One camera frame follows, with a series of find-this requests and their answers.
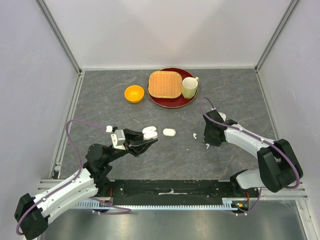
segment wicker basket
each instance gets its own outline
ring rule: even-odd
[[[175,71],[155,71],[150,75],[148,92],[155,98],[175,99],[182,93],[182,77]]]

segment white mug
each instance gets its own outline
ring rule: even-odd
[[[192,99],[198,89],[199,78],[186,77],[182,81],[182,95],[185,99]]]

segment aluminum frame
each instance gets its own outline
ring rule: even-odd
[[[287,25],[291,15],[293,14],[294,10],[296,9],[298,3],[300,0],[291,0],[289,3],[289,6],[284,12],[284,15],[282,16],[278,26],[276,27],[271,39],[269,40],[266,48],[264,49],[260,59],[258,60],[255,69],[257,72],[261,69],[262,65],[264,64],[266,58],[268,57],[269,53],[271,52],[272,48],[276,44],[280,34],[283,32],[285,26]]]
[[[77,78],[77,81],[75,84],[74,92],[72,95],[72,100],[71,100],[71,103],[70,103],[70,106],[68,109],[68,113],[67,113],[67,117],[65,120],[65,122],[67,122],[68,120],[72,119],[72,117],[75,113],[78,97],[80,94],[80,90],[81,90],[81,86],[82,86],[82,82],[83,82],[83,78],[84,78],[84,72],[82,72],[82,69],[80,68],[79,64],[77,63],[77,60],[75,59],[75,57],[74,57],[72,51],[70,50],[65,38],[63,37],[63,34],[61,33],[53,15],[51,14],[47,4],[45,3],[45,0],[35,0],[35,2],[39,6],[39,9],[42,11],[43,16],[45,17],[46,21],[48,22],[51,30],[53,31],[55,37],[57,38],[59,44],[61,45],[61,48],[63,49],[63,51],[67,55],[73,68],[78,73],[78,78]],[[260,59],[258,60],[256,66],[255,66],[257,79],[258,79],[258,82],[259,82],[259,85],[261,88],[264,102],[266,104],[266,108],[267,108],[268,115],[269,115],[269,118],[270,118],[270,121],[272,124],[275,138],[277,140],[279,139],[279,134],[278,134],[279,131],[278,131],[276,122],[273,117],[272,109],[270,108],[270,106],[268,104],[268,100],[267,100],[267,97],[266,97],[266,94],[264,91],[263,83],[262,83],[261,78],[259,76],[259,70],[261,69],[261,67],[264,64],[265,60],[267,59],[269,53],[271,52],[274,45],[276,44],[280,34],[283,32],[286,24],[290,20],[290,17],[293,14],[293,12],[296,9],[299,2],[300,2],[300,0],[291,0],[283,17],[281,18],[277,28],[275,29],[271,39],[269,40],[265,50],[263,51]],[[61,163],[63,160],[63,155],[64,155],[66,144],[67,144],[67,137],[66,137],[66,133],[63,129],[61,132],[61,138],[60,138],[60,142],[58,144],[58,148],[55,151],[54,162],[52,163],[52,171],[49,175],[49,178],[51,178],[55,172],[57,172],[57,173],[60,172]],[[52,188],[53,186],[55,186],[59,182],[61,182],[61,180],[59,180],[59,179],[43,179],[43,180],[41,180],[41,182],[39,184],[39,188],[38,188],[38,193],[43,192],[46,189]],[[243,199],[231,198],[230,200],[243,200]],[[305,192],[303,185],[300,185],[300,187],[295,190],[283,189],[278,193],[273,193],[273,192],[270,192],[266,189],[262,189],[262,196],[261,196],[260,200],[261,201],[295,200],[297,207],[298,207],[298,210],[299,210],[301,222],[302,222],[302,225],[305,230],[307,238],[310,240],[320,239],[319,233],[317,232],[317,228],[316,228],[316,226],[312,220],[312,217],[310,215],[310,212],[311,212],[310,202],[308,200],[308,197],[307,197],[307,194]]]
[[[56,39],[58,40],[61,48],[63,49],[64,53],[68,57],[70,63],[72,64],[74,70],[80,74],[81,68],[74,57],[73,53],[71,52],[64,36],[62,35],[53,15],[51,14],[46,2],[44,0],[35,0],[36,4],[38,5],[39,9],[41,10],[44,18],[46,19],[47,23],[49,24],[53,34],[55,35]]]
[[[81,86],[82,86],[82,83],[84,80],[84,76],[85,76],[85,72],[83,71],[77,77],[77,80],[76,80],[76,83],[74,86],[74,90],[73,90],[73,94],[72,94],[72,99],[71,99],[69,109],[68,109],[63,126],[65,126],[66,123],[74,117],[79,94],[81,91]],[[55,176],[55,178],[59,178],[59,176],[60,176],[61,164],[62,164],[62,160],[64,158],[65,149],[66,149],[66,145],[67,145],[67,141],[68,141],[64,127],[62,128],[60,135],[61,135],[60,141],[59,141],[57,149],[54,153],[53,161],[51,164],[51,171],[48,176],[49,178],[52,178],[53,176]]]

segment cable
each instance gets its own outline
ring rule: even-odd
[[[247,210],[247,211],[241,209],[241,208],[238,206],[238,209],[239,209],[240,211],[244,212],[244,213],[247,213],[247,212],[249,211],[249,209],[250,209],[250,201],[248,201],[248,202],[246,202],[246,203],[248,203],[248,210]]]
[[[227,214],[232,214],[232,215],[236,215],[236,216],[246,216],[247,214],[251,213],[256,208],[256,206],[258,205],[258,202],[259,202],[260,197],[261,197],[261,192],[262,192],[262,188],[260,188],[260,190],[259,190],[259,195],[258,195],[258,198],[256,199],[256,202],[254,203],[252,208],[249,209],[248,211],[246,211],[244,213],[234,213],[232,211],[231,212],[230,211],[224,211],[224,212],[227,213]]]
[[[48,193],[46,196],[42,197],[39,201],[37,201],[35,204],[33,204],[27,211],[25,211],[25,213],[21,216],[20,220],[18,221],[18,224],[16,225],[16,228],[15,228],[15,232],[16,234],[22,236],[24,235],[23,232],[20,232],[19,228],[20,228],[20,225],[22,223],[22,221],[25,219],[25,217],[32,211],[32,209],[34,209],[37,205],[39,205],[40,203],[44,202],[44,200],[46,200],[47,198],[49,198],[51,195],[55,194],[56,192],[60,191],[61,189],[65,188],[66,186],[68,186],[69,184],[71,184],[73,181],[75,181],[79,175],[81,174],[81,171],[82,171],[82,160],[80,158],[80,155],[74,145],[74,143],[72,142],[71,138],[70,138],[70,135],[69,135],[69,125],[73,122],[78,122],[78,123],[83,123],[83,124],[86,124],[86,125],[89,125],[91,127],[94,127],[94,128],[97,128],[97,129],[101,129],[101,130],[106,130],[106,127],[104,126],[99,126],[99,125],[95,125],[93,123],[90,123],[90,122],[87,122],[87,121],[83,121],[83,120],[77,120],[77,119],[71,119],[69,120],[66,124],[65,124],[65,133],[66,133],[66,137],[68,138],[70,144],[71,144],[71,147],[73,148],[77,158],[78,158],[78,161],[79,161],[79,170],[77,172],[77,174],[74,176],[74,178],[68,182],[66,182],[64,185],[58,187],[57,189],[53,190],[52,192]]]
[[[244,204],[249,203],[249,200],[250,200],[250,193],[248,191],[246,192],[246,196],[247,196],[247,200],[245,201]]]
[[[214,106],[214,104],[212,103],[212,101],[211,101],[207,96],[204,96],[202,99],[208,100],[208,102],[211,104],[211,107],[212,107],[213,109],[216,109],[215,106]],[[212,119],[211,117],[209,117],[209,116],[206,114],[206,112],[204,111],[204,109],[203,109],[202,99],[201,99],[201,102],[200,102],[200,108],[201,108],[202,114],[203,114],[207,119],[209,119],[211,122],[213,122],[213,123],[215,123],[215,124],[218,124],[218,125],[221,125],[221,126],[223,126],[223,127],[240,131],[240,128],[238,128],[238,127],[236,127],[236,126],[227,125],[227,124],[218,122],[218,121]],[[295,185],[294,185],[294,186],[287,186],[286,188],[287,188],[287,189],[296,189],[296,188],[299,186],[299,184],[300,184],[300,176],[299,176],[299,173],[298,173],[295,165],[292,163],[292,161],[291,161],[278,147],[276,147],[273,143],[268,142],[268,141],[264,140],[263,138],[260,138],[260,137],[258,137],[258,136],[256,136],[256,135],[252,134],[251,132],[248,132],[248,131],[246,131],[246,130],[242,130],[241,132],[244,133],[244,134],[246,134],[246,135],[248,135],[248,136],[250,136],[250,137],[252,137],[252,138],[254,138],[254,139],[256,139],[256,140],[258,140],[258,141],[261,141],[261,142],[269,145],[269,146],[272,147],[274,150],[276,150],[276,151],[286,160],[286,162],[290,165],[290,167],[292,168],[292,170],[293,170],[293,172],[294,172],[294,175],[295,175],[295,180],[296,180]]]
[[[125,208],[125,207],[120,207],[120,206],[114,206],[114,205],[112,205],[112,204],[109,203],[109,202],[101,201],[101,200],[99,200],[98,198],[95,198],[95,197],[89,197],[89,199],[98,201],[100,204],[106,205],[106,206],[108,206],[108,207],[110,207],[110,208],[114,208],[114,209],[118,209],[118,210],[123,210],[123,211],[117,211],[117,212],[100,212],[100,211],[92,210],[92,213],[94,213],[94,214],[98,214],[98,215],[121,215],[121,214],[129,214],[129,213],[131,213],[131,211],[132,211],[130,208]]]

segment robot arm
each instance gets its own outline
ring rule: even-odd
[[[108,196],[112,188],[112,182],[107,178],[112,169],[109,163],[126,154],[139,157],[158,141],[156,132],[146,135],[129,129],[119,130],[117,127],[111,129],[112,145],[92,144],[85,156],[87,162],[77,179],[73,180],[78,173],[75,172],[48,191],[34,197],[27,193],[20,198],[14,214],[17,222],[31,206],[40,201],[20,224],[27,240],[41,235],[58,216],[82,200],[92,196]]]
[[[215,109],[207,112],[206,115],[219,123],[235,128],[222,126],[203,116],[206,122],[204,130],[205,143],[220,146],[222,142],[228,142],[246,150],[258,160],[259,169],[243,170],[230,178],[231,181],[235,182],[238,189],[266,187],[271,192],[276,193],[296,181],[296,176],[290,165],[278,152],[266,144],[266,141],[280,149],[291,160],[299,177],[303,176],[303,171],[288,141],[263,138],[246,130],[234,120],[224,121],[224,114]],[[244,134],[244,132],[256,136],[260,140]]]

